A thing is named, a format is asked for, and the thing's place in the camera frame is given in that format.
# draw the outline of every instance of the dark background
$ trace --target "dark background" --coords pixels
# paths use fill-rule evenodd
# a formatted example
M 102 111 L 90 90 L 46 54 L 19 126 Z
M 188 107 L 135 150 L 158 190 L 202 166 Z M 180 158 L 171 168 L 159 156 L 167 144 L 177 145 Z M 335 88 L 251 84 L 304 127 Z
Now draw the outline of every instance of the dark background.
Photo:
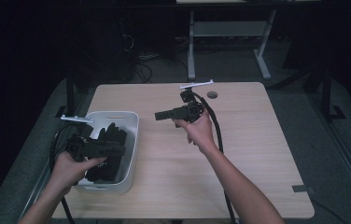
M 174 37 L 188 36 L 188 11 L 134 11 L 122 23 L 118 18 L 124 12 L 69 13 L 57 7 L 42 1 L 0 1 L 0 186 L 51 92 L 67 75 L 73 74 L 80 91 L 100 83 L 125 83 L 138 53 L 124 52 L 125 30 L 135 35 L 138 48 L 170 56 Z M 271 38 L 279 36 L 293 41 L 285 67 L 303 69 L 319 62 L 351 95 L 351 1 L 347 6 L 282 8 Z

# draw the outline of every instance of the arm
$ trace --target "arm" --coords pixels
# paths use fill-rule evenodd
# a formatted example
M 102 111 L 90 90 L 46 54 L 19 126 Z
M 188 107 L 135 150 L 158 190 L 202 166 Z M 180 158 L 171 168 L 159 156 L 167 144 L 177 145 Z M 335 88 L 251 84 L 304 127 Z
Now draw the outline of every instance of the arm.
M 188 142 L 197 145 L 208 159 L 239 218 L 245 223 L 284 223 L 268 198 L 219 151 L 206 109 L 194 123 L 173 122 L 185 129 Z
M 62 152 L 57 158 L 47 186 L 19 223 L 47 223 L 73 184 L 81 180 L 87 170 L 104 160 L 105 158 L 95 158 L 76 162 L 68 152 Z

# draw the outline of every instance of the wooden table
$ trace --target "wooden table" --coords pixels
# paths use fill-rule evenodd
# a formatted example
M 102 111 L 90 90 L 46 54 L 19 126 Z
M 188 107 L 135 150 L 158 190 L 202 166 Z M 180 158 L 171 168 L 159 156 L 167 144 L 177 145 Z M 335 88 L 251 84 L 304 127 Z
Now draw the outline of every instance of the wooden table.
M 72 189 L 73 217 L 229 218 L 223 189 L 205 156 L 188 144 L 183 129 L 155 112 L 183 105 L 180 84 L 103 85 L 89 113 L 133 111 L 140 142 L 132 188 L 120 195 Z M 308 218 L 314 208 L 303 185 L 266 90 L 260 83 L 215 83 L 193 88 L 217 114 L 224 152 L 272 201 L 282 217 Z M 218 93 L 209 99 L 209 91 Z M 53 217 L 65 217 L 58 206 Z

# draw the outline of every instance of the person's right hand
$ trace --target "person's right hand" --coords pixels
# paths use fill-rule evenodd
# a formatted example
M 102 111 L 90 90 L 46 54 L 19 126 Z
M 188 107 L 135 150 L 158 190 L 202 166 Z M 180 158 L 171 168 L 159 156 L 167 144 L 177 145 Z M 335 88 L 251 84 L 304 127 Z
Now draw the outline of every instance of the person's right hand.
M 208 149 L 217 147 L 213 137 L 213 125 L 206 108 L 202 115 L 193 123 L 188 123 L 183 119 L 173 119 L 173 122 L 187 132 L 188 143 L 193 142 L 203 154 Z

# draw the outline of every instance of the desk leg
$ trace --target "desk leg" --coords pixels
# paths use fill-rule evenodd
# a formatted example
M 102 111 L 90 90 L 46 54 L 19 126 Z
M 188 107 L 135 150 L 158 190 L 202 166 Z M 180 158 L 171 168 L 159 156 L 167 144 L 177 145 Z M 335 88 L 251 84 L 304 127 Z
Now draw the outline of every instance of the desk leg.
M 258 49 L 254 49 L 254 55 L 257 60 L 258 66 L 260 67 L 260 72 L 262 73 L 263 78 L 271 79 L 271 74 L 269 73 L 268 67 L 266 66 L 265 61 L 263 60 L 263 52 L 265 51 L 266 43 L 268 42 L 269 34 L 272 30 L 272 25 L 274 22 L 276 10 L 272 10 L 269 15 L 269 19 L 266 22 L 265 29 L 262 35 L 262 43 Z
M 195 59 L 193 57 L 193 11 L 190 13 L 190 51 L 188 52 L 188 80 L 194 80 Z

